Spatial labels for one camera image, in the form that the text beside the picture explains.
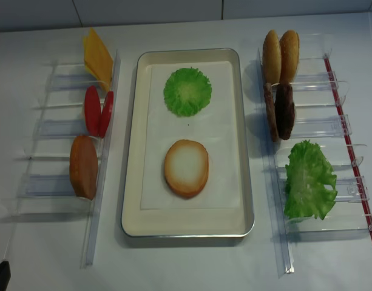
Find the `white tray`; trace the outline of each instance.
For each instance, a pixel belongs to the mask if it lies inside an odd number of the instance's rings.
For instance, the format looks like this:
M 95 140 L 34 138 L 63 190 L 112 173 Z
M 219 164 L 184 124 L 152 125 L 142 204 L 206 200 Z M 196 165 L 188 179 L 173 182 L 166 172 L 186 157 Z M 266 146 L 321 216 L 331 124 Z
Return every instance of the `white tray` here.
M 210 104 L 176 117 L 163 89 L 172 72 L 200 69 L 212 85 Z M 151 52 L 137 67 L 135 100 L 121 225 L 129 236 L 241 237 L 254 224 L 238 54 L 229 48 Z M 195 198 L 174 195 L 163 160 L 179 139 L 202 143 L 209 179 Z

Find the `green lettuce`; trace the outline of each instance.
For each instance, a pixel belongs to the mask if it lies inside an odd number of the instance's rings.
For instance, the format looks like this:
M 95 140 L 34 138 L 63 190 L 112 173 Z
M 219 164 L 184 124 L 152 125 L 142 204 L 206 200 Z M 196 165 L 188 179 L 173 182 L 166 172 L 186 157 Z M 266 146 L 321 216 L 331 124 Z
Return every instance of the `green lettuce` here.
M 286 165 L 287 202 L 284 214 L 291 218 L 319 216 L 322 220 L 335 205 L 337 175 L 320 146 L 309 141 L 296 144 Z
M 211 84 L 199 69 L 182 68 L 171 74 L 164 88 L 168 110 L 177 116 L 192 116 L 210 103 Z

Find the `yellow cheese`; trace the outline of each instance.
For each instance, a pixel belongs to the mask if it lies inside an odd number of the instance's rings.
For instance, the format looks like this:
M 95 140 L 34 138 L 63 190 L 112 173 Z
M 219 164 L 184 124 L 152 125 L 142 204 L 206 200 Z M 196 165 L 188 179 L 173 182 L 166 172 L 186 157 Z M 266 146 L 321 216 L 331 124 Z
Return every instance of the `yellow cheese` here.
M 89 35 L 83 38 L 84 65 L 100 83 L 100 86 L 108 92 L 112 82 L 113 59 L 107 51 L 100 37 L 90 28 Z

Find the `white table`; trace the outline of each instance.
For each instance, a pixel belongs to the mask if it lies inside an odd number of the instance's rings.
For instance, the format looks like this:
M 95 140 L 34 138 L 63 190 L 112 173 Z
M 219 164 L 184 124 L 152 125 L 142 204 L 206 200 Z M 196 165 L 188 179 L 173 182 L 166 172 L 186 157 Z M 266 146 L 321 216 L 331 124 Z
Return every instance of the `white table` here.
M 354 240 L 301 242 L 293 246 L 295 274 L 279 278 L 256 137 L 250 152 L 255 226 L 237 246 L 169 247 L 126 239 L 120 229 L 120 180 L 124 141 L 134 93 L 138 57 L 148 51 L 230 47 L 240 55 L 245 113 L 255 106 L 257 73 L 250 62 L 269 29 L 335 35 L 332 68 L 350 82 L 344 104 L 353 143 L 368 145 L 361 173 L 366 176 L 372 211 L 372 14 L 298 16 L 234 21 L 101 27 L 97 32 L 121 53 L 100 226 L 92 267 L 80 270 L 86 222 L 28 220 L 17 225 L 9 260 L 9 290 L 372 290 L 369 236 Z M 86 29 L 0 34 L 0 200 L 15 195 L 23 165 L 12 161 L 20 151 L 15 136 L 31 103 L 31 90 L 44 82 L 46 54 L 76 59 L 69 40 Z M 10 236 L 9 219 L 0 206 L 0 260 Z

